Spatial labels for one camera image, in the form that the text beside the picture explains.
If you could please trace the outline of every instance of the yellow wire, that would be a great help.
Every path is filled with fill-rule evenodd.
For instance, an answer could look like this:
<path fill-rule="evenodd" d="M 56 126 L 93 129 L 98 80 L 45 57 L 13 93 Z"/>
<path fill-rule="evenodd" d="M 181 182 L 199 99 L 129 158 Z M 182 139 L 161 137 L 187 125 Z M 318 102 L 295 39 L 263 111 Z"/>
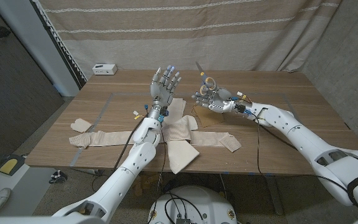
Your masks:
<path fill-rule="evenodd" d="M 192 107 L 192 109 L 191 109 L 191 112 L 190 112 L 193 117 L 197 117 L 197 116 L 198 116 L 197 113 L 196 113 L 196 111 L 194 110 L 194 107 L 195 107 L 195 106 L 197 106 L 196 103 L 193 105 L 193 107 Z"/>

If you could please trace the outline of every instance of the beige curtain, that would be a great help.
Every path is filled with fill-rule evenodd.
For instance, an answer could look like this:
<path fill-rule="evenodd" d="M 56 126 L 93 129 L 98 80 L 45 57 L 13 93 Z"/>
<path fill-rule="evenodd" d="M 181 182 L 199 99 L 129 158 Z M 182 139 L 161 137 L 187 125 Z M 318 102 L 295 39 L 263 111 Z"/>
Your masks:
<path fill-rule="evenodd" d="M 293 71 L 341 0 L 41 0 L 87 76 L 119 69 Z"/>

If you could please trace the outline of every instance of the yellow pad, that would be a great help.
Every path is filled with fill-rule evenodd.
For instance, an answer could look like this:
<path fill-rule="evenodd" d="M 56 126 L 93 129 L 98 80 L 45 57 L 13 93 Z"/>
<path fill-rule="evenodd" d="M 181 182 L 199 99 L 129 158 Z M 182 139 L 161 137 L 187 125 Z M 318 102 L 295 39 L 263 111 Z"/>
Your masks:
<path fill-rule="evenodd" d="M 17 164 L 17 159 L 10 159 L 0 168 L 0 172 L 9 174 L 16 164 Z"/>

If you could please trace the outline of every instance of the cloth fold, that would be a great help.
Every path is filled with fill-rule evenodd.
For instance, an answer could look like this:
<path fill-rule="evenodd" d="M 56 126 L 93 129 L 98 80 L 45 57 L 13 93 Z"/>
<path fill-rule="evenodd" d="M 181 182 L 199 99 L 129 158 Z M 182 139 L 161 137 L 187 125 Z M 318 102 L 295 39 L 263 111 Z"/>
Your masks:
<path fill-rule="evenodd" d="M 200 154 L 193 146 L 226 146 L 232 152 L 241 147 L 229 133 L 194 131 L 198 129 L 197 121 L 192 116 L 183 116 L 185 105 L 186 101 L 183 99 L 174 98 L 168 107 L 170 114 L 162 123 L 163 138 L 160 142 L 165 140 L 167 143 L 170 168 L 174 174 L 179 173 Z M 80 147 L 115 146 L 125 144 L 130 135 L 130 131 L 98 131 L 79 134 L 69 140 L 70 144 Z M 134 144 L 134 141 L 131 139 L 129 144 Z"/>

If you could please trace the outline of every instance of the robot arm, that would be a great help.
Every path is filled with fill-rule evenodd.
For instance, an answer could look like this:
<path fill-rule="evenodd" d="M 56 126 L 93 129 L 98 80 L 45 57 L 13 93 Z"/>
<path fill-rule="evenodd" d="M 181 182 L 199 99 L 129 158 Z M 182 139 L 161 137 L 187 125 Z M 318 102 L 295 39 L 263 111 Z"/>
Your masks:
<path fill-rule="evenodd" d="M 131 187 L 140 171 L 155 157 L 155 147 L 160 142 L 161 122 L 167 116 L 167 106 L 172 102 L 173 92 L 181 78 L 177 73 L 169 81 L 175 67 L 168 66 L 163 77 L 157 83 L 161 68 L 157 70 L 150 85 L 150 92 L 154 99 L 153 107 L 134 133 L 134 146 L 127 159 L 115 170 L 101 188 L 77 203 L 68 205 L 53 217 L 65 217 L 82 214 L 86 218 L 100 218 L 109 223 L 112 215 L 125 194 Z"/>
<path fill-rule="evenodd" d="M 204 71 L 200 72 L 201 76 L 205 75 Z M 222 96 L 219 92 L 223 89 L 218 88 L 215 81 L 208 83 L 206 80 L 213 79 L 204 78 L 200 92 L 192 96 L 198 105 L 217 113 L 242 113 L 260 125 L 277 128 L 305 157 L 316 175 L 329 178 L 347 190 L 344 191 L 328 180 L 319 179 L 336 200 L 347 206 L 358 205 L 358 151 L 326 143 L 297 121 L 289 111 L 272 105 L 239 101 L 231 97 L 227 90 Z"/>

